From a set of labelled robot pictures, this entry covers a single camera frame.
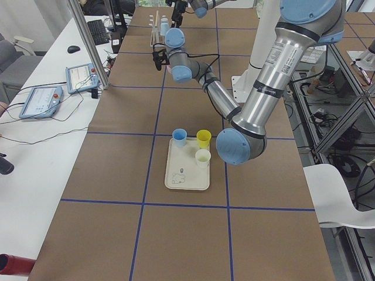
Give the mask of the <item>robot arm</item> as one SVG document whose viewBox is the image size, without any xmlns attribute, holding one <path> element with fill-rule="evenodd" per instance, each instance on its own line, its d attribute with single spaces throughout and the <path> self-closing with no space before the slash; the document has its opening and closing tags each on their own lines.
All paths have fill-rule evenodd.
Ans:
<svg viewBox="0 0 375 281">
<path fill-rule="evenodd" d="M 190 5 L 193 13 L 200 19 L 203 18 L 208 10 L 227 2 L 228 0 L 165 0 L 167 6 L 173 7 L 172 24 L 173 28 L 179 28 L 183 21 L 183 14 Z"/>
<path fill-rule="evenodd" d="M 177 83 L 196 80 L 231 127 L 216 139 L 220 158 L 240 165 L 265 151 L 265 125 L 305 51 L 340 41 L 346 12 L 345 1 L 278 1 L 280 17 L 275 42 L 255 79 L 244 106 L 222 86 L 211 67 L 191 59 L 185 51 L 185 35 L 179 28 L 165 34 L 166 56 Z"/>
</svg>

